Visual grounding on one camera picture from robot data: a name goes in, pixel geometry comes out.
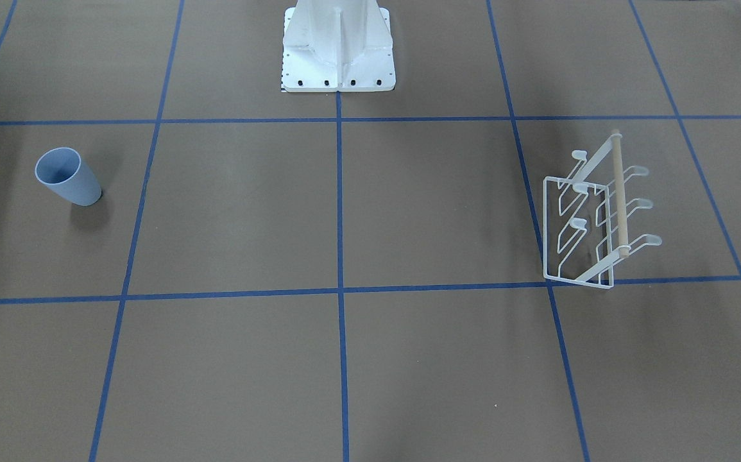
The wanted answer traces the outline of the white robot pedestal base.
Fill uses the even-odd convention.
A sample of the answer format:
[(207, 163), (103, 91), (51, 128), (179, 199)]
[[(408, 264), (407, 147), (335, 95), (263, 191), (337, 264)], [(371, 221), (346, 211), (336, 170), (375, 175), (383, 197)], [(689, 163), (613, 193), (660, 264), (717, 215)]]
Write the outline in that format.
[(391, 15), (376, 1), (298, 1), (284, 11), (283, 33), (282, 91), (396, 88)]

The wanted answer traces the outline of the light blue plastic cup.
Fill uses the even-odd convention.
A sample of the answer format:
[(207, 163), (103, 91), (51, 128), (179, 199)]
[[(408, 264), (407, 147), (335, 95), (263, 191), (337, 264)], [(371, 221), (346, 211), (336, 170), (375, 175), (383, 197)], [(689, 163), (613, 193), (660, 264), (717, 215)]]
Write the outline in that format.
[(59, 147), (48, 150), (34, 166), (40, 184), (79, 207), (90, 207), (103, 195), (94, 171), (77, 150)]

